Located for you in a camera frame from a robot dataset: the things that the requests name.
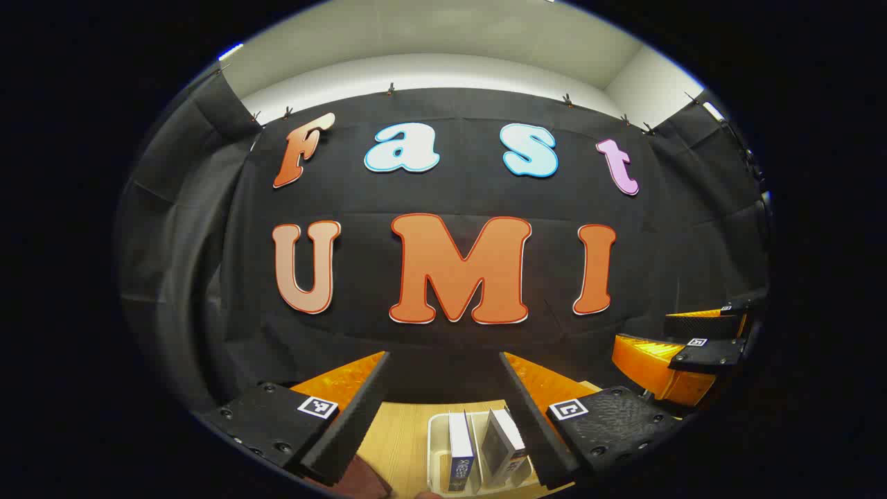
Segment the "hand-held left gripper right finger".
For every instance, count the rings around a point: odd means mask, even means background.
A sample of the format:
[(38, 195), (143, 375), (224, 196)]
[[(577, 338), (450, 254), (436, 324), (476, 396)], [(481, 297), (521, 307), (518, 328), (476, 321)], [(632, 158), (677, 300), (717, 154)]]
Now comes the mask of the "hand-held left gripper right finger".
[(683, 420), (623, 386), (593, 391), (510, 353), (498, 354), (503, 400), (541, 485), (601, 485), (656, 457)]

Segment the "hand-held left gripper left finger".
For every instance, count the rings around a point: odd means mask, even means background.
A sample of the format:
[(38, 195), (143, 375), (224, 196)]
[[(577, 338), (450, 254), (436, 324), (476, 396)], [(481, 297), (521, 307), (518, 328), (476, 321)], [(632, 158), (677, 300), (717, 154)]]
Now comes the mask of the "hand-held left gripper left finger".
[(292, 387), (260, 383), (200, 416), (286, 473), (335, 485), (387, 394), (390, 360), (380, 351)]

